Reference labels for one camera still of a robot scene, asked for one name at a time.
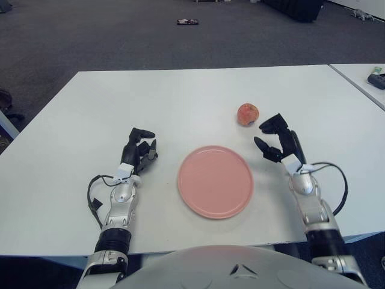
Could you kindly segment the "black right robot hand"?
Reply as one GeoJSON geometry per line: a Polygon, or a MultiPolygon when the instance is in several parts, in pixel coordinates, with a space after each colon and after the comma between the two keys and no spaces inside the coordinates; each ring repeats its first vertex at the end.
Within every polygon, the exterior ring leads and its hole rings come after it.
{"type": "Polygon", "coordinates": [[[254,137],[254,142],[265,159],[274,163],[280,163],[284,158],[294,154],[301,164],[306,163],[300,141],[294,130],[288,128],[288,124],[280,113],[264,121],[259,129],[264,134],[278,135],[282,151],[273,146],[269,146],[259,137],[254,137]]]}

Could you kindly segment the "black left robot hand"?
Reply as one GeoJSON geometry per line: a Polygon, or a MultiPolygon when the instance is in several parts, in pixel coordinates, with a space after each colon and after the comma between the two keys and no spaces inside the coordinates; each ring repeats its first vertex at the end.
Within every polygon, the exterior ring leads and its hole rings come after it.
{"type": "Polygon", "coordinates": [[[134,175],[139,175],[157,159],[155,137],[155,133],[144,129],[133,128],[131,130],[128,143],[123,148],[120,162],[132,165],[134,175]]]}

